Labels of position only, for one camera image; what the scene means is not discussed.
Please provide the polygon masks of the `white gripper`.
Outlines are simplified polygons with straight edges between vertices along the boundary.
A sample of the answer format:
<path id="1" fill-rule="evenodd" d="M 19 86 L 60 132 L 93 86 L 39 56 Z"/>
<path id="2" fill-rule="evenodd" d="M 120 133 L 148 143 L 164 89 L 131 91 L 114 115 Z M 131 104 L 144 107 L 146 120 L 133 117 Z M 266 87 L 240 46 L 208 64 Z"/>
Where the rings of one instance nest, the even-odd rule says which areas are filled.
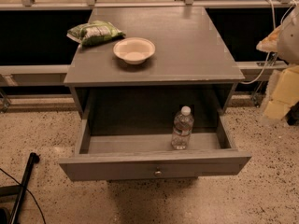
<path id="1" fill-rule="evenodd" d="M 291 108 L 299 102 L 299 6 L 295 7 L 256 49 L 262 52 L 278 52 L 278 57 L 290 67 L 274 70 L 268 80 L 261 104 L 262 121 L 266 124 L 283 120 Z"/>

